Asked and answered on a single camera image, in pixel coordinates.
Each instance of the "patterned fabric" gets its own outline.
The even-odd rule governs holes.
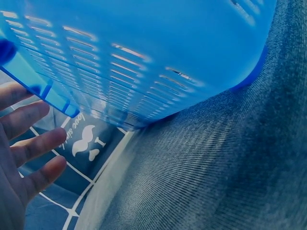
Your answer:
[[[0,116],[11,111],[12,108],[2,111]],[[20,174],[26,176],[38,170],[58,154],[67,159],[68,166],[53,185],[30,202],[26,210],[25,230],[72,230],[88,192],[105,167],[106,160],[123,138],[124,131],[84,114],[69,119],[52,110],[42,122],[35,124],[14,142],[46,132],[43,127],[65,128],[67,141],[55,150],[26,163],[19,169]]]
[[[306,229],[306,1],[278,1],[267,46],[250,87],[135,134],[76,229]]]

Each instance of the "denim fabric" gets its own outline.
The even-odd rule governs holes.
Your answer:
[[[278,1],[267,45],[251,86],[137,133],[76,229],[306,229],[305,0]]]

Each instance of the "blue plastic basket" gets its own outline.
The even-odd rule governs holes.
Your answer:
[[[137,129],[241,83],[275,4],[1,0],[0,66],[68,116]]]

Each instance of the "white grid line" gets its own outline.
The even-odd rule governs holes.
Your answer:
[[[122,132],[123,134],[126,134],[127,132],[125,130],[123,130],[122,128],[117,127],[117,129]]]
[[[92,183],[90,183],[86,189],[81,193],[81,195],[78,197],[78,199],[76,200],[75,204],[72,207],[72,210],[75,211],[76,208],[78,207],[78,205],[80,204],[80,202],[82,201],[83,197],[85,196],[85,194],[90,190],[90,188],[92,186],[94,186],[94,184],[96,183],[96,181],[98,180],[99,176],[102,174],[102,172],[104,171],[104,169],[106,168],[106,166],[108,165],[108,163],[115,157],[118,155],[119,152],[122,152],[124,150],[124,148],[126,147],[126,145],[128,144],[129,140],[132,138],[133,136],[133,132],[127,132],[126,135],[122,138],[122,140],[117,144],[117,146],[115,147],[115,149],[113,150],[113,152],[110,154],[110,156],[108,157],[108,159],[106,160],[106,162],[102,165],[102,167],[100,168],[100,170],[98,171],[98,173],[96,174],[94,181]],[[68,215],[64,226],[62,228],[62,230],[67,230],[68,226],[71,222],[72,219],[72,215]]]
[[[65,121],[63,122],[63,124],[61,125],[61,128],[65,128],[65,126],[67,125],[67,123],[71,120],[71,118],[68,116]]]
[[[39,133],[33,128],[33,127],[30,127],[30,130],[34,133],[35,136],[39,136]],[[56,155],[56,156],[59,156],[60,154],[55,151],[54,149],[52,150],[52,152]],[[69,162],[67,162],[67,165],[69,167],[71,167],[76,173],[78,173],[81,177],[83,177],[84,179],[86,179],[87,181],[89,182],[92,182],[92,180],[87,177],[86,175],[84,175],[82,172],[80,172],[78,169],[76,169],[74,166],[72,166],[72,164],[70,164]]]
[[[50,197],[46,196],[45,194],[43,194],[42,192],[39,193],[43,198],[45,198],[46,200],[48,200],[49,202],[60,206],[62,209],[66,210],[68,212],[68,215],[72,215],[74,217],[79,217],[78,213],[76,213],[76,211],[73,211],[72,208],[67,208],[61,204],[59,204],[58,202],[52,200]]]

